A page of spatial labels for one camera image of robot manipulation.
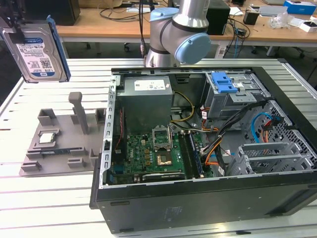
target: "sticker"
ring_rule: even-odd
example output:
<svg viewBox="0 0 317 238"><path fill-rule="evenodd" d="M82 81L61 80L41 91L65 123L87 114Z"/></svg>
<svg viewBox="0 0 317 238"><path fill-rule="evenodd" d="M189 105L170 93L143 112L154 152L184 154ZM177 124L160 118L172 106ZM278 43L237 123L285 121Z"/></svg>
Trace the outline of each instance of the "sticker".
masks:
<svg viewBox="0 0 317 238"><path fill-rule="evenodd" d="M167 209L164 212L163 220L165 222L172 222L181 215L181 212L183 210L183 207L167 207Z"/></svg>
<svg viewBox="0 0 317 238"><path fill-rule="evenodd" d="M236 88L244 88L242 83L234 83L233 86L235 86Z"/></svg>
<svg viewBox="0 0 317 238"><path fill-rule="evenodd" d="M219 169L218 169L219 173L224 176L224 170L221 166L219 166Z"/></svg>
<svg viewBox="0 0 317 238"><path fill-rule="evenodd" d="M202 112L203 119L207 120L207 112Z"/></svg>
<svg viewBox="0 0 317 238"><path fill-rule="evenodd" d="M16 44L30 73L37 77L53 76L55 69L51 58L44 53L42 38L26 38L25 44Z"/></svg>
<svg viewBox="0 0 317 238"><path fill-rule="evenodd" d="M137 80L134 82L135 91L165 90L164 80Z"/></svg>
<svg viewBox="0 0 317 238"><path fill-rule="evenodd" d="M230 154L230 150L225 150L224 151L225 153L222 155L222 156L230 156L231 154Z"/></svg>
<svg viewBox="0 0 317 238"><path fill-rule="evenodd" d="M41 154L42 155L53 155L53 154L55 154L55 152L54 151L43 151L43 152L41 152Z"/></svg>

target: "chip on fixture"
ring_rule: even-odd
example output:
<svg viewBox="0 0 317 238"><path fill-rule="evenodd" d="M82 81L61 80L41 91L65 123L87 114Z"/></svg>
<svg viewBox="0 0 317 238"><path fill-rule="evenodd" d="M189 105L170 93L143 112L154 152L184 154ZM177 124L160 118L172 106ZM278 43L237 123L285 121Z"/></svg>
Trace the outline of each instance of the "chip on fixture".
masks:
<svg viewBox="0 0 317 238"><path fill-rule="evenodd" d="M172 157L169 152L162 151L157 153L158 166L172 165Z"/></svg>
<svg viewBox="0 0 317 238"><path fill-rule="evenodd" d="M54 141L55 138L55 133L43 133L40 136L40 144L47 144L47 143L52 143Z"/></svg>

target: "wooden desk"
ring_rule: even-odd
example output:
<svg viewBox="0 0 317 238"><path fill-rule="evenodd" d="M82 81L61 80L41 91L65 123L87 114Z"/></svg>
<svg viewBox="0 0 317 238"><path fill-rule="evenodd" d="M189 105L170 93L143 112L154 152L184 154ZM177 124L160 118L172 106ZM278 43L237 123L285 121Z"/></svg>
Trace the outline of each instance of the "wooden desk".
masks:
<svg viewBox="0 0 317 238"><path fill-rule="evenodd" d="M265 5L260 0L246 0L241 8L245 10L250 4ZM136 13L112 13L111 17L126 17ZM309 19L307 15L295 15L297 18ZM150 14L145 14L144 37L150 41ZM235 19L243 21L243 16L235 16ZM244 42L249 46L282 46L282 47L317 47L317 34L306 33L303 30L290 26L290 29L272 29L269 26L269 17L258 17L254 26L249 25L250 36ZM115 22L100 17L95 8L81 9L80 17L74 26L57 26L57 31L64 42L140 42L139 22ZM218 45L215 58L222 58L226 46L233 38L233 30L226 27L223 36L211 36L212 44Z"/></svg>

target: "cpu socket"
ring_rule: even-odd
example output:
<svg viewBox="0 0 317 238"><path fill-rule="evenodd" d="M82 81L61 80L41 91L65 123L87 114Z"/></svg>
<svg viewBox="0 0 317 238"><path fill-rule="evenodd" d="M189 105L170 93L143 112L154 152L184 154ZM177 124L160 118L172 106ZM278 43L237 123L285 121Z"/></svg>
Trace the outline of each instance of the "cpu socket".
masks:
<svg viewBox="0 0 317 238"><path fill-rule="evenodd" d="M170 152L158 151L156 152L156 157L158 166L172 165L172 156Z"/></svg>

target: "white label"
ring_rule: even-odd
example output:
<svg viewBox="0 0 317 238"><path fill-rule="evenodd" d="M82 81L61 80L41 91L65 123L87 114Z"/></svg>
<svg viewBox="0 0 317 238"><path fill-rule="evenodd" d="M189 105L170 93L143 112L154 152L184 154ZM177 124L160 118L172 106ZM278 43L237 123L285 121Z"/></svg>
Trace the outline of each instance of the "white label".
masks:
<svg viewBox="0 0 317 238"><path fill-rule="evenodd" d="M206 14L207 14L207 11L208 11L208 8L209 8L209 3L210 3L210 0L205 0L204 9L203 9L203 15L204 16L206 16Z"/></svg>
<svg viewBox="0 0 317 238"><path fill-rule="evenodd" d="M165 90L164 80L137 80L134 82L135 91Z"/></svg>
<svg viewBox="0 0 317 238"><path fill-rule="evenodd" d="M234 83L233 86L235 86L236 88L244 88L242 83Z"/></svg>
<svg viewBox="0 0 317 238"><path fill-rule="evenodd" d="M53 76L55 70L50 57L44 53L42 38L26 38L26 44L16 44L30 73L37 77Z"/></svg>
<svg viewBox="0 0 317 238"><path fill-rule="evenodd" d="M202 112L202 118L207 119L207 112Z"/></svg>
<svg viewBox="0 0 317 238"><path fill-rule="evenodd" d="M225 150L224 151L225 153L222 155L222 156L230 156L231 154L230 154L230 150Z"/></svg>
<svg viewBox="0 0 317 238"><path fill-rule="evenodd" d="M43 151L41 152L42 155L52 155L52 154L55 154L54 151Z"/></svg>
<svg viewBox="0 0 317 238"><path fill-rule="evenodd" d="M222 176L224 176L224 170L223 170L223 168L222 168L222 167L220 167L220 166L219 166L218 171L219 171L219 173L220 173Z"/></svg>

